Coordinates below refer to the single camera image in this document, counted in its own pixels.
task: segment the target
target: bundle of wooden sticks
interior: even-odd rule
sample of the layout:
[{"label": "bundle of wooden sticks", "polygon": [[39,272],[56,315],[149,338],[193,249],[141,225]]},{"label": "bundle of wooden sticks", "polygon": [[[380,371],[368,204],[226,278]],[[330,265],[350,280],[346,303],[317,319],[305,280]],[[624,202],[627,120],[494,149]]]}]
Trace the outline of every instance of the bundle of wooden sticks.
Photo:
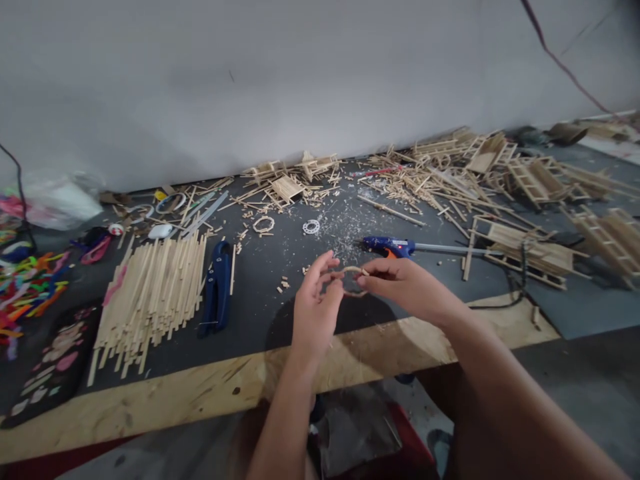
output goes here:
[{"label": "bundle of wooden sticks", "polygon": [[132,252],[133,238],[115,270],[105,298],[93,346],[88,386],[96,368],[117,355],[115,371],[127,376],[132,364],[144,372],[149,344],[186,327],[202,300],[203,263],[207,236],[148,243]]}]

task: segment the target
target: plywood edge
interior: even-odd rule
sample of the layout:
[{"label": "plywood edge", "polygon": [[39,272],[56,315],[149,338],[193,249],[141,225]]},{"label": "plywood edge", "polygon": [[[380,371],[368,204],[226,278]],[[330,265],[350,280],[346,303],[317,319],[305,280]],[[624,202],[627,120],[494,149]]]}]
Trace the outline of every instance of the plywood edge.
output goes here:
[{"label": "plywood edge", "polygon": [[[502,305],[510,295],[472,302]],[[531,322],[524,299],[477,311],[511,348],[559,338],[545,320]],[[225,415],[270,398],[289,348],[202,365],[155,379],[75,397],[12,430],[0,431],[0,464]],[[336,335],[316,382],[318,392],[456,361],[444,334],[415,317]]]}]

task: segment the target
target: glue gun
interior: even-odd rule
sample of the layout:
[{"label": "glue gun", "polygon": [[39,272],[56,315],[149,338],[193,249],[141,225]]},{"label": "glue gun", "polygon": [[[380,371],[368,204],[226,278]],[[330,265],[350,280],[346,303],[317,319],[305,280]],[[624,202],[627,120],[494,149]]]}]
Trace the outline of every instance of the glue gun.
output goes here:
[{"label": "glue gun", "polygon": [[364,237],[359,243],[365,248],[369,248],[378,253],[387,252],[387,258],[411,258],[410,255],[416,250],[451,253],[454,255],[467,255],[468,253],[472,255],[501,255],[499,250],[455,247],[450,245],[429,245],[428,243],[416,243],[413,240],[402,240],[392,237]]},{"label": "glue gun", "polygon": [[387,252],[387,258],[409,258],[415,251],[413,240],[400,240],[391,237],[364,237],[361,242],[365,248],[379,253]]}]

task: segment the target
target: hand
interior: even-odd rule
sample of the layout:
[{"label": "hand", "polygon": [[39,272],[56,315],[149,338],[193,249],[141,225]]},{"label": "hand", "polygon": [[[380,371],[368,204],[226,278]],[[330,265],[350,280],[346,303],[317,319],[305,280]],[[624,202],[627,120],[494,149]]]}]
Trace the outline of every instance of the hand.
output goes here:
[{"label": "hand", "polygon": [[[327,271],[339,264],[340,260],[333,258],[332,250],[322,254],[307,270],[295,295],[291,357],[302,367],[316,369],[331,344],[344,294],[341,280],[344,274]],[[322,294],[324,284],[331,280],[326,294]]]},{"label": "hand", "polygon": [[432,274],[409,259],[379,258],[362,266],[360,287],[396,302],[414,317],[442,328],[469,308]]}]

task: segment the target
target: dark gray tabletop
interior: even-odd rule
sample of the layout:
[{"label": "dark gray tabletop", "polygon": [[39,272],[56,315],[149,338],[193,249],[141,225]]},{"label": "dark gray tabletop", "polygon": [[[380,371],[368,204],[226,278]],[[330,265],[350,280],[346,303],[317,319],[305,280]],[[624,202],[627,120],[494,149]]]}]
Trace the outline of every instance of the dark gray tabletop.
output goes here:
[{"label": "dark gray tabletop", "polygon": [[[611,167],[614,178],[626,182],[634,182],[640,178],[638,167],[584,147],[553,147],[549,154],[560,161],[594,171]],[[346,168],[354,170],[357,167],[347,165]],[[229,187],[230,194],[236,195],[246,191],[243,189],[244,183],[245,179],[236,179]],[[310,265],[318,255],[328,249],[334,250],[342,265],[361,265],[376,257],[376,254],[362,251],[353,243],[366,235],[408,238],[416,242],[440,245],[467,244],[466,238],[452,224],[438,217],[437,212],[426,205],[422,206],[424,216],[418,218],[427,226],[418,227],[358,200],[357,195],[366,195],[404,212],[402,206],[386,200],[383,195],[362,184],[342,181],[340,189],[336,192],[338,195],[328,196],[325,205],[320,209],[313,209],[297,202],[282,214],[271,213],[275,220],[272,237],[260,239],[252,229],[249,230],[243,242],[243,250],[236,258],[235,289],[231,298],[229,324],[224,331],[198,340],[196,329],[201,321],[201,309],[187,327],[175,334],[172,340],[165,340],[160,346],[150,348],[144,374],[138,375],[134,369],[121,381],[119,373],[113,373],[113,364],[110,361],[106,368],[98,370],[94,386],[86,388],[84,381],[79,394],[290,344],[293,299],[303,280],[301,269]],[[620,205],[632,215],[640,213],[636,203],[623,197],[616,197],[615,201],[610,203],[593,205],[592,208],[604,211],[611,206]],[[574,231],[570,222],[553,209],[536,214],[517,203],[512,207],[548,231]],[[243,222],[249,225],[253,222],[243,219],[242,213],[241,207],[234,205],[208,221],[214,227],[222,225],[223,220],[226,220],[226,224],[217,237],[209,240],[207,256],[222,235],[226,235],[228,241],[234,241],[236,235],[245,229]],[[106,218],[115,218],[110,209],[105,210],[104,216],[96,217],[93,224],[102,225]],[[309,219],[320,220],[321,230],[317,235],[304,235],[302,225]],[[468,227],[470,225],[471,216],[467,223]],[[60,251],[68,244],[68,240],[76,237],[78,233],[40,232],[40,251]],[[26,378],[28,370],[36,361],[37,352],[47,336],[53,318],[66,308],[104,295],[106,286],[113,276],[114,267],[120,262],[124,252],[125,248],[116,250],[115,246],[112,246],[101,262],[88,267],[79,265],[73,270],[68,292],[48,310],[46,316],[36,321],[24,322],[27,334],[20,342],[18,360],[11,363],[3,361],[0,364],[0,378],[5,386],[0,393],[0,410],[7,408]],[[414,256],[418,264],[430,270],[464,301],[509,291],[504,270],[479,257],[474,257],[469,281],[463,282],[460,259],[461,257],[456,255],[424,252],[416,252]],[[276,287],[280,285],[282,276],[288,277],[291,288],[280,294]],[[534,302],[540,305],[565,338],[572,339],[640,323],[640,296],[636,292],[623,291],[606,283],[588,281],[576,276],[568,279],[567,286],[568,291],[560,292],[536,281],[530,281],[527,288]],[[407,316],[406,312],[397,306],[387,304],[371,295],[362,299],[346,298],[340,308],[337,333],[404,316]]]}]

